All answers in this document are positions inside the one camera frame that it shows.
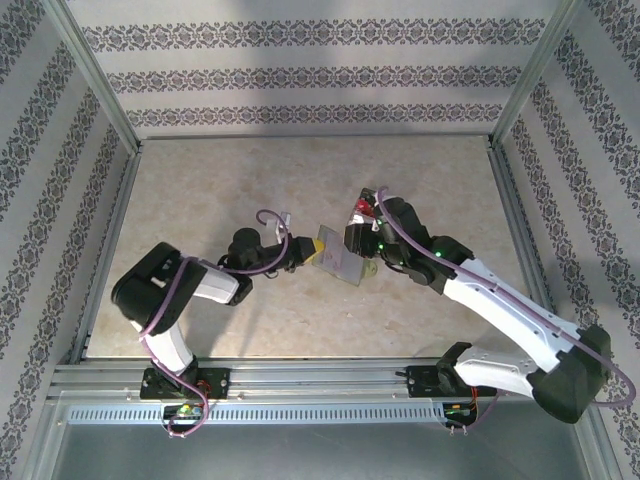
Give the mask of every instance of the red object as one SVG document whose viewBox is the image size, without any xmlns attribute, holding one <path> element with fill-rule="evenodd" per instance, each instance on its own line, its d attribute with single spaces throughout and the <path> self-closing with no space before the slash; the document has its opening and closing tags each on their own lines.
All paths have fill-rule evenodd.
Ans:
<svg viewBox="0 0 640 480">
<path fill-rule="evenodd" d="M 356 202 L 356 211 L 367 217 L 373 217 L 373 207 L 364 198 L 359 198 Z"/>
</svg>

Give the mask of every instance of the metal profile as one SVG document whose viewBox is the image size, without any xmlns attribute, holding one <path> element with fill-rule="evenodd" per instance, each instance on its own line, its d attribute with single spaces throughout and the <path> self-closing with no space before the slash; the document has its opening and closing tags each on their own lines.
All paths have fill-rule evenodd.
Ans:
<svg viewBox="0 0 640 480">
<path fill-rule="evenodd" d="M 116 245 L 118 244 L 118 238 L 120 236 L 120 230 L 124 223 L 125 213 L 129 204 L 129 198 L 131 197 L 131 191 L 133 190 L 133 184 L 138 172 L 138 166 L 140 165 L 140 158 L 142 156 L 141 150 L 138 150 L 135 154 L 131 154 L 126 166 L 126 172 L 122 180 L 123 185 L 118 193 L 116 199 L 116 206 L 114 210 L 114 216 L 109 226 L 109 232 L 105 239 L 105 247 L 100 259 L 98 260 L 98 267 L 96 270 L 96 277 L 89 290 L 89 296 L 87 298 L 87 308 L 85 308 L 84 315 L 80 320 L 80 326 L 78 327 L 77 341 L 71 351 L 69 363 L 78 363 L 82 359 L 84 349 L 87 344 L 87 337 L 93 328 L 96 317 L 98 316 L 98 309 L 100 308 L 100 299 L 102 292 L 107 284 L 107 277 L 109 276 L 109 270 L 111 268 L 111 262 L 116 251 Z"/>
<path fill-rule="evenodd" d="M 527 234 L 523 212 L 516 198 L 515 186 L 506 172 L 506 162 L 501 144 L 488 146 L 491 168 L 498 186 L 505 215 L 509 223 L 516 254 L 522 268 L 531 298 L 547 310 L 552 311 L 549 295 L 542 281 L 542 272 L 536 262 L 534 247 Z M 591 478 L 622 480 L 620 466 L 616 460 L 602 415 L 595 407 L 590 407 L 575 426 L 576 436 L 582 450 L 585 465 Z"/>
<path fill-rule="evenodd" d="M 60 403 L 45 405 L 22 474 L 23 480 L 52 478 L 67 429 L 67 408 Z"/>
<path fill-rule="evenodd" d="M 553 56 L 553 52 L 560 44 L 571 20 L 573 20 L 582 3 L 581 0 L 562 0 L 549 19 L 547 28 L 542 33 L 531 58 L 529 58 L 527 65 L 524 67 L 509 100 L 507 100 L 500 114 L 496 126 L 491 132 L 492 145 L 494 147 L 500 144 L 508 135 L 520 110 L 522 110 L 529 94 L 542 76 L 547 63 Z"/>
<path fill-rule="evenodd" d="M 42 0 L 42 5 L 73 55 L 87 83 L 100 101 L 107 117 L 126 145 L 128 153 L 137 152 L 140 140 L 120 106 L 107 77 L 98 66 L 93 51 L 89 47 L 82 29 L 75 21 L 67 2 L 65 0 Z"/>
<path fill-rule="evenodd" d="M 264 405 L 413 404 L 406 379 L 396 375 L 407 365 L 435 365 L 435 359 L 388 360 L 202 360 L 202 368 L 229 368 L 228 403 Z M 97 398 L 145 403 L 139 398 L 148 360 L 84 361 L 60 365 L 54 372 L 48 398 L 93 403 Z M 448 401 L 464 401 L 450 398 Z"/>
<path fill-rule="evenodd" d="M 515 186 L 506 171 L 505 162 L 507 159 L 503 158 L 500 148 L 492 148 L 488 145 L 488 142 L 487 153 L 507 218 L 507 224 L 509 225 L 509 230 L 513 238 L 516 256 L 520 262 L 520 268 L 529 294 L 534 302 L 549 311 L 553 311 L 553 306 L 542 279 L 542 272 L 536 262 L 534 247 L 527 233 L 524 215 L 518 204 Z"/>
</svg>

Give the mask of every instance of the patterned wallpaper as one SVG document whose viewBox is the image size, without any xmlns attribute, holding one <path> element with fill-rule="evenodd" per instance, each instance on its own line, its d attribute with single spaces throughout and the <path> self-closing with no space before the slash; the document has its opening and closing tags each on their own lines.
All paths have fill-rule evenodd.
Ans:
<svg viewBox="0 0 640 480">
<path fill-rule="evenodd" d="M 638 8 L 585 2 L 504 148 L 558 312 L 603 325 L 640 386 Z M 601 396 L 625 392 L 614 378 Z M 638 401 L 602 413 L 623 478 L 640 478 Z"/>
<path fill-rule="evenodd" d="M 489 133 L 558 3 L 69 6 L 146 138 Z"/>
<path fill-rule="evenodd" d="M 73 344 L 128 155 L 38 1 L 0 0 L 0 479 Z"/>
</svg>

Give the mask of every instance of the damask pattern stripe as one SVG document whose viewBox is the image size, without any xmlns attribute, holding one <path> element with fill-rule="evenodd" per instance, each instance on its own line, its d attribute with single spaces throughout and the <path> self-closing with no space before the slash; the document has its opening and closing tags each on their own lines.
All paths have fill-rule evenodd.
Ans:
<svg viewBox="0 0 640 480">
<path fill-rule="evenodd" d="M 97 52 L 327 45 L 533 45 L 542 19 L 343 19 L 85 27 Z"/>
<path fill-rule="evenodd" d="M 43 316 L 38 322 L 37 333 L 29 348 L 24 372 L 18 380 L 17 390 L 14 393 L 15 400 L 9 407 L 7 414 L 8 421 L 2 426 L 3 432 L 0 437 L 0 480 L 11 478 L 11 466 L 22 446 L 26 423 L 31 417 L 32 405 L 36 401 L 36 395 L 42 386 L 41 375 L 44 373 L 45 365 L 49 361 L 49 349 L 56 336 L 58 325 L 63 318 L 67 296 L 80 265 L 82 252 L 91 230 L 91 223 L 98 208 L 102 189 L 113 164 L 113 157 L 118 144 L 118 134 L 112 126 L 109 126 L 82 197 L 80 208 L 76 213 L 76 220 L 69 233 L 67 246 L 62 253 L 62 259 L 51 287 L 51 294 L 47 298 L 46 307 L 42 312 Z M 111 214 L 113 214 L 114 207 L 115 202 L 111 207 Z"/>
<path fill-rule="evenodd" d="M 602 148 L 609 155 L 631 206 L 637 210 L 636 216 L 640 218 L 640 149 L 633 143 L 629 129 L 570 32 L 558 46 L 556 59 L 589 117 Z"/>
<path fill-rule="evenodd" d="M 522 218 L 524 220 L 524 226 L 527 229 L 527 236 L 529 237 L 529 241 L 531 242 L 531 246 L 533 247 L 533 254 L 536 257 L 536 265 L 538 267 L 538 271 L 540 272 L 540 276 L 542 277 L 542 283 L 544 286 L 545 293 L 549 298 L 549 302 L 551 303 L 551 308 L 554 312 L 557 312 L 556 303 L 553 300 L 553 295 L 551 293 L 551 288 L 549 287 L 549 280 L 547 278 L 547 273 L 545 272 L 544 265 L 542 264 L 542 259 L 540 258 L 540 252 L 538 251 L 538 245 L 536 243 L 536 238 L 533 235 L 533 230 L 531 229 L 531 224 L 529 223 L 529 217 L 527 217 L 527 211 L 524 208 L 524 203 L 522 202 L 522 197 L 520 196 L 520 192 L 518 191 L 518 184 L 516 183 L 516 179 L 513 175 L 513 170 L 511 169 L 511 164 L 509 163 L 509 157 L 507 156 L 507 152 L 504 149 L 504 145 L 499 146 L 500 151 L 502 153 L 502 158 L 504 159 L 504 166 L 509 175 L 509 180 L 513 185 L 513 191 L 516 194 L 516 201 L 518 202 L 518 208 L 520 209 L 520 213 L 522 213 Z"/>
<path fill-rule="evenodd" d="M 520 67 L 385 66 L 236 68 L 111 73 L 116 93 L 350 87 L 513 87 Z"/>
<path fill-rule="evenodd" d="M 612 231 L 609 215 L 602 207 L 598 192 L 589 178 L 589 172 L 584 167 L 569 129 L 544 82 L 536 85 L 531 93 L 531 101 L 558 156 L 560 167 L 582 213 L 595 252 L 601 259 L 600 264 L 605 270 L 611 291 L 616 294 L 618 307 L 625 312 L 627 328 L 636 339 L 636 348 L 640 348 L 640 286 L 635 283 L 635 275 L 630 273 L 632 268 L 629 260 L 618 245 L 618 237 Z"/>
<path fill-rule="evenodd" d="M 38 86 L 29 99 L 24 114 L 13 129 L 2 150 L 0 160 L 0 222 L 4 220 L 15 189 L 20 185 L 25 167 L 31 162 L 35 147 L 40 142 L 45 127 L 60 100 L 71 74 L 76 68 L 71 53 L 64 43 L 60 43 L 53 58 L 47 65 Z"/>
<path fill-rule="evenodd" d="M 134 127 L 390 122 L 494 122 L 502 105 L 296 105 L 128 110 Z"/>
<path fill-rule="evenodd" d="M 49 240 L 60 206 L 84 148 L 91 127 L 98 115 L 100 104 L 91 89 L 82 98 L 58 158 L 42 191 L 33 220 L 23 236 L 0 296 L 0 360 L 11 341 L 11 331 L 20 317 L 25 295 L 31 288 L 40 255 Z"/>
<path fill-rule="evenodd" d="M 593 299 L 591 298 L 589 287 L 585 284 L 580 263 L 576 259 L 576 253 L 573 251 L 573 245 L 568 238 L 564 221 L 558 211 L 558 205 L 553 199 L 551 187 L 522 117 L 518 118 L 511 133 L 522 157 L 531 188 L 536 196 L 536 202 L 547 227 L 549 239 L 556 250 L 556 260 L 562 269 L 562 276 L 569 289 L 571 302 L 574 304 L 575 311 L 578 314 L 578 322 L 580 326 L 587 327 L 597 322 L 598 314 L 593 307 Z M 625 384 L 615 375 L 603 387 L 608 401 L 624 397 L 625 390 Z M 640 425 L 637 422 L 637 416 L 628 406 L 616 408 L 614 412 L 613 420 L 618 425 L 620 439 L 627 445 L 627 452 L 631 457 L 631 468 L 636 475 L 640 476 L 640 470 L 638 469 L 640 458 L 636 439 L 636 432 L 640 429 Z"/>
<path fill-rule="evenodd" d="M 640 82 L 640 15 L 629 0 L 589 0 L 589 8 Z"/>
<path fill-rule="evenodd" d="M 0 85 L 3 85 L 16 64 L 22 49 L 44 18 L 44 8 L 38 0 L 14 0 L 0 21 Z"/>
</svg>

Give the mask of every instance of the aluminum frame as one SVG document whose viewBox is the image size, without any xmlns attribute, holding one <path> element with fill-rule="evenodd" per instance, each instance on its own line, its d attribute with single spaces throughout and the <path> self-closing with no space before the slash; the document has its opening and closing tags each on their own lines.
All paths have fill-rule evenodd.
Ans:
<svg viewBox="0 0 640 480">
<path fill-rule="evenodd" d="M 508 159 L 502 154 L 501 145 L 500 142 L 496 142 L 492 146 L 488 140 L 487 154 L 509 223 L 516 255 L 531 298 L 547 310 L 553 311 L 549 293 L 542 280 L 540 266 L 536 262 L 534 246 L 527 234 L 524 215 L 518 206 L 516 187 L 507 174 L 506 162 Z M 620 466 L 613 452 L 611 440 L 600 411 L 596 407 L 589 407 L 575 428 L 591 477 L 598 480 L 622 480 Z"/>
<path fill-rule="evenodd" d="M 533 54 L 509 96 L 509 100 L 507 100 L 502 109 L 496 126 L 491 132 L 491 143 L 494 147 L 499 145 L 509 134 L 520 110 L 522 110 L 529 94 L 542 76 L 547 63 L 553 56 L 553 52 L 560 45 L 562 37 L 582 3 L 582 0 L 561 0 L 558 8 L 549 19 L 547 27 L 544 29 Z"/>
<path fill-rule="evenodd" d="M 127 205 L 129 205 L 129 199 L 131 198 L 131 192 L 133 191 L 133 184 L 135 183 L 138 167 L 140 166 L 143 148 L 143 146 L 140 146 L 138 151 L 135 154 L 132 154 L 126 167 L 127 171 L 125 172 L 122 180 L 122 188 L 118 193 L 114 216 L 111 221 L 111 225 L 109 226 L 107 238 L 105 239 L 106 248 L 103 249 L 100 258 L 98 259 L 98 268 L 96 270 L 97 276 L 90 287 L 89 296 L 87 298 L 87 308 L 84 310 L 78 327 L 78 334 L 76 337 L 77 341 L 73 345 L 69 356 L 68 363 L 70 364 L 77 364 L 80 362 L 87 347 L 89 346 L 91 331 L 98 316 L 102 292 L 107 284 L 109 270 L 111 269 L 111 263 L 113 262 L 113 256 L 115 255 L 118 238 L 120 237 L 120 231 L 122 230 L 122 224 L 124 223 L 124 217 L 127 212 Z"/>
<path fill-rule="evenodd" d="M 411 399 L 405 379 L 395 374 L 407 365 L 434 365 L 436 359 L 319 359 L 319 360 L 205 360 L 202 367 L 231 369 L 227 400 L 213 404 L 223 413 L 208 423 L 246 425 L 330 424 L 330 423 L 418 423 L 435 422 L 442 413 L 444 399 Z M 47 395 L 44 413 L 25 468 L 25 479 L 50 478 L 54 472 L 66 429 L 74 424 L 148 425 L 160 417 L 163 405 L 177 401 L 143 401 L 140 381 L 147 360 L 88 360 L 79 365 L 56 368 Z M 447 402 L 468 401 L 447 398 Z M 481 399 L 486 404 L 488 399 Z M 500 402 L 525 403 L 521 396 L 503 396 Z M 98 412 L 91 418 L 86 412 Z M 136 412 L 153 412 L 142 417 Z M 276 412 L 266 422 L 249 418 L 244 412 Z M 282 412 L 316 412 L 312 421 L 293 418 Z M 317 415 L 317 412 L 378 412 L 364 418 L 344 415 Z M 128 422 L 117 416 L 132 416 Z M 621 479 L 608 444 L 602 437 L 603 424 L 595 408 L 590 408 L 576 425 L 587 470 L 598 480 Z"/>
</svg>

